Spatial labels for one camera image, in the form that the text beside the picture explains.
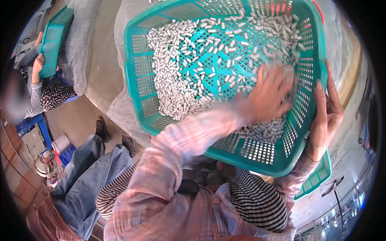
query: gray sleeve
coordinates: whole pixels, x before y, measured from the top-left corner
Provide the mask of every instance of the gray sleeve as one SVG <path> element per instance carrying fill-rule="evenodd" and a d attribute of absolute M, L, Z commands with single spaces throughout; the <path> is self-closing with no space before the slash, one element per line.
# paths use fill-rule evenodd
<path fill-rule="evenodd" d="M 21 66 L 27 66 L 29 65 L 32 60 L 38 56 L 39 54 L 39 51 L 40 51 L 40 47 L 42 46 L 42 44 L 38 44 L 34 47 L 32 47 L 28 53 L 25 54 L 25 56 L 15 65 L 15 69 L 18 69 L 20 68 Z"/>
<path fill-rule="evenodd" d="M 42 82 L 32 84 L 32 93 L 28 103 L 28 111 L 25 118 L 43 113 L 44 108 L 40 104 L 42 96 Z"/>

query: hand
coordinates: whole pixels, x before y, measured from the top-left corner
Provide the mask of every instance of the hand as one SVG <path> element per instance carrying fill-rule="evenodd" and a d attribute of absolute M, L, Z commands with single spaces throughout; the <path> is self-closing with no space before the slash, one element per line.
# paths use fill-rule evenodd
<path fill-rule="evenodd" d="M 258 70 L 255 88 L 241 110 L 251 121 L 276 119 L 291 108 L 291 103 L 280 103 L 284 95 L 293 89 L 294 78 L 284 76 L 283 66 L 273 65 L 264 79 L 265 71 L 267 66 L 263 64 Z"/>
<path fill-rule="evenodd" d="M 34 74 L 40 73 L 40 71 L 43 69 L 43 65 L 44 65 L 44 56 L 43 56 L 43 53 L 40 53 L 35 59 L 34 66 L 32 67 L 32 73 Z"/>
<path fill-rule="evenodd" d="M 40 33 L 39 33 L 39 35 L 38 35 L 38 37 L 37 37 L 37 39 L 35 41 L 35 45 L 34 46 L 37 46 L 39 43 L 42 42 L 42 40 L 43 40 L 43 32 L 40 31 Z"/>
<path fill-rule="evenodd" d="M 344 117 L 344 110 L 339 101 L 328 60 L 326 60 L 326 65 L 328 96 L 325 94 L 320 80 L 317 80 L 315 85 L 317 113 L 311 125 L 310 140 L 306 147 L 306 153 L 316 162 L 323 157 Z"/>

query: plastic bucket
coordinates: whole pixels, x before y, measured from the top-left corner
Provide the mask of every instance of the plastic bucket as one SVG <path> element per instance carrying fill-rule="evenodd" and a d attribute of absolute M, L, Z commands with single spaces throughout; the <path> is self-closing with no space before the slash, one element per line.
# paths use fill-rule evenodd
<path fill-rule="evenodd" d="M 52 148 L 58 153 L 58 155 L 62 154 L 70 146 L 71 142 L 66 135 L 63 135 L 52 142 Z"/>

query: brown shoe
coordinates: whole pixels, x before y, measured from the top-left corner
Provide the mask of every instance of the brown shoe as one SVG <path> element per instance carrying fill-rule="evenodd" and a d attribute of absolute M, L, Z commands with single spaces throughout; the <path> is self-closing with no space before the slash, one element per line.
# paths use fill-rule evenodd
<path fill-rule="evenodd" d="M 108 143 L 110 141 L 110 136 L 107 133 L 105 121 L 102 117 L 98 117 L 96 121 L 97 130 L 95 131 L 95 134 L 100 136 L 105 143 Z"/>
<path fill-rule="evenodd" d="M 122 135 L 122 145 L 124 145 L 130 153 L 130 157 L 133 158 L 135 156 L 135 141 L 133 138 L 128 135 Z"/>

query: blue jeans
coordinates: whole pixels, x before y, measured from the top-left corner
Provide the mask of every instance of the blue jeans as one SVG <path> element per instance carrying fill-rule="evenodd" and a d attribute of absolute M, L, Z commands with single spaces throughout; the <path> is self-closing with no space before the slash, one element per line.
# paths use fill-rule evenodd
<path fill-rule="evenodd" d="M 99 218 L 95 200 L 105 185 L 133 165 L 133 158 L 123 145 L 116 145 L 105 154 L 105 143 L 91 135 L 75 150 L 61 181 L 51 192 L 58 212 L 83 240 L 91 236 Z"/>

